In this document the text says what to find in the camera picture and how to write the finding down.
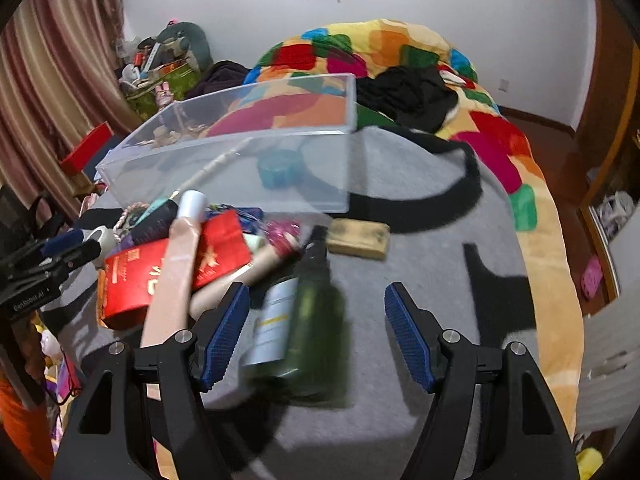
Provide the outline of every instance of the person's hand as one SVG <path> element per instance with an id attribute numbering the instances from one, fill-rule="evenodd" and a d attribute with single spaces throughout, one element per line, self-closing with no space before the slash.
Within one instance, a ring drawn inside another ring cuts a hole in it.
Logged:
<path id="1" fill-rule="evenodd" d="M 37 383 L 44 381 L 44 355 L 40 347 L 40 333 L 29 319 L 20 320 L 12 326 L 15 341 L 20 347 L 26 364 L 24 369 Z M 4 378 L 0 367 L 0 378 Z"/>

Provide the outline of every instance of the wooden block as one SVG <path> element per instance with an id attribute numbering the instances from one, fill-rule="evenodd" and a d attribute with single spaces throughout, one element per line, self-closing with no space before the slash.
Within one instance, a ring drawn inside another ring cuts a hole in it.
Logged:
<path id="1" fill-rule="evenodd" d="M 326 246 L 331 253 L 384 260 L 390 237 L 386 224 L 338 218 L 331 222 Z"/>

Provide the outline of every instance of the metal bolt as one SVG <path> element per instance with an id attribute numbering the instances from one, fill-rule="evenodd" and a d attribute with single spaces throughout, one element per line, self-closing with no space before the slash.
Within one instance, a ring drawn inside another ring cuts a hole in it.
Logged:
<path id="1" fill-rule="evenodd" d="M 460 341 L 460 334 L 455 330 L 445 330 L 442 333 L 442 338 L 447 343 L 457 343 L 458 341 Z"/>
<path id="2" fill-rule="evenodd" d="M 516 355 L 524 355 L 527 353 L 527 347 L 517 341 L 511 343 L 509 348 Z"/>
<path id="3" fill-rule="evenodd" d="M 192 336 L 193 334 L 189 330 L 180 330 L 175 334 L 174 338 L 178 343 L 186 343 Z"/>
<path id="4" fill-rule="evenodd" d="M 123 350 L 124 350 L 124 343 L 122 341 L 116 341 L 111 346 L 109 346 L 109 353 L 111 355 L 118 355 Z"/>

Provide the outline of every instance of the orange clothing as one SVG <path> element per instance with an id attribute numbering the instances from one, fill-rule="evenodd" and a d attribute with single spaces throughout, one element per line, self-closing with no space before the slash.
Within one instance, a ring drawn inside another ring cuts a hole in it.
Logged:
<path id="1" fill-rule="evenodd" d="M 4 430 L 29 466 L 42 480 L 49 480 L 54 457 L 46 403 L 28 412 L 9 381 L 0 378 L 0 416 Z"/>

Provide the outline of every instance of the white label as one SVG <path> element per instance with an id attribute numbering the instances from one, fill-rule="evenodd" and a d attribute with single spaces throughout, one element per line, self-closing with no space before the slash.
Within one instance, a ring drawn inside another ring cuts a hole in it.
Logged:
<path id="1" fill-rule="evenodd" d="M 273 285 L 267 291 L 262 315 L 257 321 L 254 347 L 245 365 L 269 363 L 284 358 L 297 287 L 298 279 L 292 278 Z"/>

